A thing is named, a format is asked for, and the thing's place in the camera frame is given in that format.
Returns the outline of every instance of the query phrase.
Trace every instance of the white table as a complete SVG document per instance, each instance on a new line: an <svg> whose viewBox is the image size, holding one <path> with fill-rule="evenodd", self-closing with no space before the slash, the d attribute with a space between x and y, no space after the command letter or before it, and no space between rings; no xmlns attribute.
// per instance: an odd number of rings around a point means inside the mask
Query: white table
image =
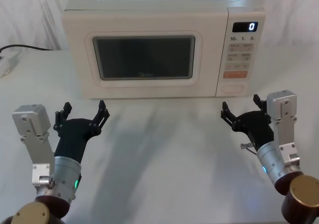
<svg viewBox="0 0 319 224"><path fill-rule="evenodd" d="M43 104L51 122L69 101L70 118L93 118L98 100L81 97L70 54L30 51L0 79L0 220L35 197L31 160L11 113ZM319 48L260 47L250 94L289 89L298 96L295 140L305 173L319 177ZM244 98L106 100L111 117L82 160L82 181L68 224L219 224L281 222L276 193L248 138L220 118ZM53 149L57 133L49 130Z"/></svg>

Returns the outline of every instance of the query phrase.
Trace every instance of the microwave oven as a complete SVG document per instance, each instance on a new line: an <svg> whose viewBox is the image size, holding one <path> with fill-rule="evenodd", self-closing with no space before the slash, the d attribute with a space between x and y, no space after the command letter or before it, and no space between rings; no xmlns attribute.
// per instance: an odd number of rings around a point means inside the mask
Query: microwave oven
<svg viewBox="0 0 319 224"><path fill-rule="evenodd" d="M261 0L70 0L62 23L87 98L242 96Z"/></svg>

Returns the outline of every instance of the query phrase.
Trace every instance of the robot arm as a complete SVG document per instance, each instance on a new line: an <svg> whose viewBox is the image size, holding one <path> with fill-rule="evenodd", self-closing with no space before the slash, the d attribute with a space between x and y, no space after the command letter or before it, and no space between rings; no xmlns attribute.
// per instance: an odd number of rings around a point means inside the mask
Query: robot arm
<svg viewBox="0 0 319 224"><path fill-rule="evenodd" d="M233 115L226 102L221 117L235 132L245 133L275 189L286 196L282 214L290 224L312 224L319 215L319 180L306 176L294 142L297 96L290 91L269 94L267 101L254 96L260 111ZM274 123L274 131L269 124Z"/></svg>
<svg viewBox="0 0 319 224"><path fill-rule="evenodd" d="M12 114L33 163L32 184L36 188L37 202L24 206L12 221L20 219L24 223L26 216L22 217L22 213L31 210L38 213L37 210L47 209L54 223L62 223L60 219L68 213L81 181L81 161L87 141L101 133L110 116L103 101L100 101L98 112L92 120L67 120L71 110L70 103L65 103L63 110L55 113L53 129L60 137L55 153L48 141L50 121L44 106L20 106Z"/></svg>

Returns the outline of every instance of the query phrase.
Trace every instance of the microwave control panel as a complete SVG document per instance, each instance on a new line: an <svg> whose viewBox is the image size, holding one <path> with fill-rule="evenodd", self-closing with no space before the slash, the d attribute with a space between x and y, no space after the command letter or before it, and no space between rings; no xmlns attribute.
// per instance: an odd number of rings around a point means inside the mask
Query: microwave control panel
<svg viewBox="0 0 319 224"><path fill-rule="evenodd" d="M217 96L246 92L265 20L263 9L233 7L228 12Z"/></svg>

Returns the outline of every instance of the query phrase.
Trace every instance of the white curtain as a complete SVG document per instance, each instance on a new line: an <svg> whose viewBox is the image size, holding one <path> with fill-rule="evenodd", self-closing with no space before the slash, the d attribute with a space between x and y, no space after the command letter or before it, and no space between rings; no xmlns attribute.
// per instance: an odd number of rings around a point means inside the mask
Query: white curtain
<svg viewBox="0 0 319 224"><path fill-rule="evenodd" d="M67 49L61 13L68 0L0 0L0 47L22 43ZM262 43L319 44L318 0L264 0Z"/></svg>

